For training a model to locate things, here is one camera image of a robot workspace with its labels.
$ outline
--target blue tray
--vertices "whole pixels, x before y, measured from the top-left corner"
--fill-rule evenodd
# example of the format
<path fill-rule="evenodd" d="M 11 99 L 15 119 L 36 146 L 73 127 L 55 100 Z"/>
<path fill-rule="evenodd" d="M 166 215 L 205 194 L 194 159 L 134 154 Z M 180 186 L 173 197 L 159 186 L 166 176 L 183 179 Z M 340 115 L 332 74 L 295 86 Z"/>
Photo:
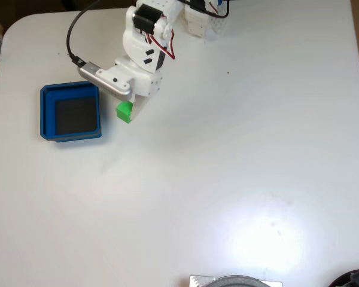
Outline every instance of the blue tray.
<path fill-rule="evenodd" d="M 67 142 L 101 137 L 99 92 L 92 83 L 48 85 L 40 92 L 40 134 Z"/>

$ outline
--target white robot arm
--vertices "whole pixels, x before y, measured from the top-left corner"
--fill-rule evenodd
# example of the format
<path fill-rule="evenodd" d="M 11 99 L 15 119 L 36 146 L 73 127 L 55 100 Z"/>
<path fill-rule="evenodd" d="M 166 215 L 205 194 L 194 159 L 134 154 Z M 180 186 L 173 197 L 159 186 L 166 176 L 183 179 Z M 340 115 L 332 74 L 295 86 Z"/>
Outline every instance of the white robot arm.
<path fill-rule="evenodd" d="M 160 90 L 163 78 L 160 68 L 167 56 L 175 59 L 173 23 L 183 10 L 188 31 L 205 37 L 208 31 L 215 32 L 215 19 L 223 21 L 229 15 L 229 0 L 138 0 L 136 7 L 131 6 L 126 12 L 123 47 L 127 55 L 116 58 L 115 66 L 108 70 L 86 63 L 71 53 L 69 36 L 72 25 L 69 28 L 68 52 L 80 75 L 122 102 L 135 96 L 129 105 L 131 113 L 129 111 L 122 117 L 124 121 L 133 120 L 148 99 Z"/>

